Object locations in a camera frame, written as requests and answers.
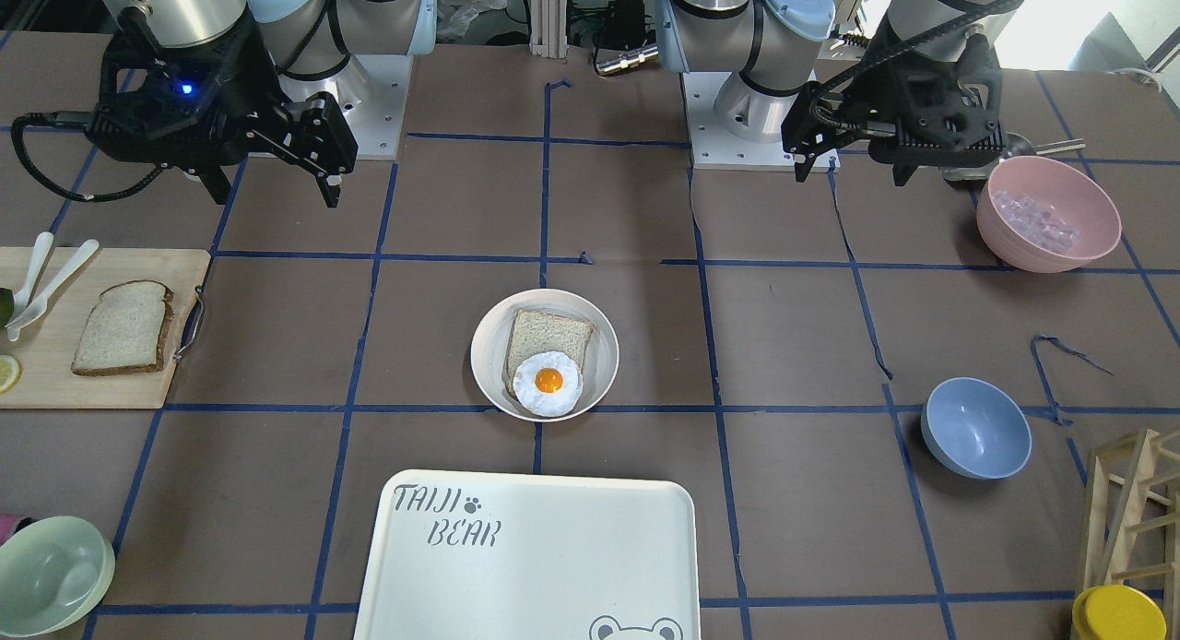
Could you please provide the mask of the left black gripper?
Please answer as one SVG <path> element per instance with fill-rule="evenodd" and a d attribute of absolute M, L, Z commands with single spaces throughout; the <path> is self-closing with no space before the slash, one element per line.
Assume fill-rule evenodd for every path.
<path fill-rule="evenodd" d="M 892 168 L 894 187 L 906 187 L 922 166 L 985 166 L 1007 149 L 1002 92 L 997 54 L 982 32 L 969 35 L 953 61 L 918 51 L 893 57 L 865 74 L 876 120 L 894 128 L 890 138 L 868 143 L 868 157 Z M 798 183 L 822 154 L 871 138 L 867 124 L 835 115 L 827 94 L 820 81 L 805 81 L 781 124 L 781 148 L 794 161 Z"/>

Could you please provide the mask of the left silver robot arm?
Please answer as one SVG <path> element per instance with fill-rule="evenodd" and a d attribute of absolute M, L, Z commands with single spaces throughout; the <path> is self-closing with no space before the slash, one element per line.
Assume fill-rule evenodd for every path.
<path fill-rule="evenodd" d="M 982 168 L 1009 141 L 994 43 L 1025 0 L 891 0 L 861 59 L 812 76 L 834 0 L 660 0 L 656 48 L 671 72 L 721 72 L 726 131 L 775 143 L 808 179 L 822 154 L 867 141 L 896 185 L 914 170 Z"/>

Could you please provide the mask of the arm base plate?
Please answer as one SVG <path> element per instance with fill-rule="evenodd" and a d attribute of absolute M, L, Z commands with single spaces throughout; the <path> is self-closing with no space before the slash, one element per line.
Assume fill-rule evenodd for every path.
<path fill-rule="evenodd" d="M 725 72 L 686 73 L 682 86 L 695 168 L 794 170 L 799 157 L 784 150 L 780 131 L 792 94 L 768 97 L 749 89 L 738 73 Z"/>
<path fill-rule="evenodd" d="M 334 94 L 358 141 L 358 161 L 396 161 L 413 63 L 412 55 L 353 54 L 333 76 L 277 81 L 295 102 L 315 92 Z"/>

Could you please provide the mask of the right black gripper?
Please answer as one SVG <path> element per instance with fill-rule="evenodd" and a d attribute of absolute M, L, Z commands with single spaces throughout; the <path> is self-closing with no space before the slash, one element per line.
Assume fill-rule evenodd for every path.
<path fill-rule="evenodd" d="M 122 13 L 118 22 L 85 131 L 101 152 L 195 170 L 214 203 L 227 205 L 232 182 L 223 166 L 253 149 L 310 174 L 324 205 L 337 207 L 358 139 L 334 94 L 289 102 L 253 14 L 183 48 L 163 46 L 143 13 Z"/>

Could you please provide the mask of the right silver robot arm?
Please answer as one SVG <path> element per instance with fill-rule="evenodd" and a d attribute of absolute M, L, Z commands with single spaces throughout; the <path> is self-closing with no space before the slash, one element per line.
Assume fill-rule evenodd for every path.
<path fill-rule="evenodd" d="M 358 161 L 395 161 L 414 55 L 437 0 L 101 0 L 88 141 L 113 161 L 173 169 L 224 204 L 225 169 L 269 154 L 329 207 Z"/>

